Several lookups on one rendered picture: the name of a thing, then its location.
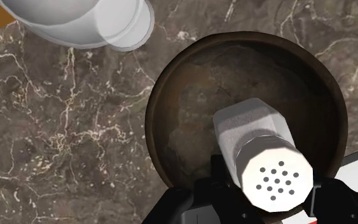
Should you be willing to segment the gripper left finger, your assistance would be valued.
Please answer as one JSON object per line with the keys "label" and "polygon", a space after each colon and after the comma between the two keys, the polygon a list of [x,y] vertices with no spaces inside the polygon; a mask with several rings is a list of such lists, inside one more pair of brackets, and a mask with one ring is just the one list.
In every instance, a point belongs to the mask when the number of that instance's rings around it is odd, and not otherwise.
{"label": "gripper left finger", "polygon": [[265,224],[239,187],[231,182],[222,155],[210,158],[210,176],[192,190],[171,187],[141,224]]}

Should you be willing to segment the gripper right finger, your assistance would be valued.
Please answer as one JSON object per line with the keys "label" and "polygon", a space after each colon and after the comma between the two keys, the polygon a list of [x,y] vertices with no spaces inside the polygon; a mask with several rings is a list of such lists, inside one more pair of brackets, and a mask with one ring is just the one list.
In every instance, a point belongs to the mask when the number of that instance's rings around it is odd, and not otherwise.
{"label": "gripper right finger", "polygon": [[358,224],[358,192],[339,179],[315,177],[302,208],[317,224]]}

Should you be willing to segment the white salt shaker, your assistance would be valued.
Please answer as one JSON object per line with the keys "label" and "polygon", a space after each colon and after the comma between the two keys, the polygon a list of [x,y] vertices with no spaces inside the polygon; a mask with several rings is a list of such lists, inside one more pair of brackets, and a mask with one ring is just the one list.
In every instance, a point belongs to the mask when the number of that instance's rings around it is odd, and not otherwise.
{"label": "white salt shaker", "polygon": [[247,99],[217,111],[213,124],[231,178],[253,206],[274,213],[305,201],[313,169],[277,110]]}

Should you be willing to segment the dark brown bowl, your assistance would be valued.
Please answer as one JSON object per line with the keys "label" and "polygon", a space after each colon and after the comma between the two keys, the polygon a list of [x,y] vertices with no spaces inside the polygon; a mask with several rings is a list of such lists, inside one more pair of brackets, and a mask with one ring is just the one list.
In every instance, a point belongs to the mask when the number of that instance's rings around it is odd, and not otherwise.
{"label": "dark brown bowl", "polygon": [[[313,180],[336,175],[347,143],[348,116],[333,75],[289,40],[261,32],[226,32],[204,37],[179,53],[150,95],[146,143],[169,188],[192,190],[195,181],[210,176],[211,156],[222,155],[214,114],[252,98],[286,119],[296,149],[312,166]],[[254,208],[268,224],[300,212],[301,204],[274,213]]]}

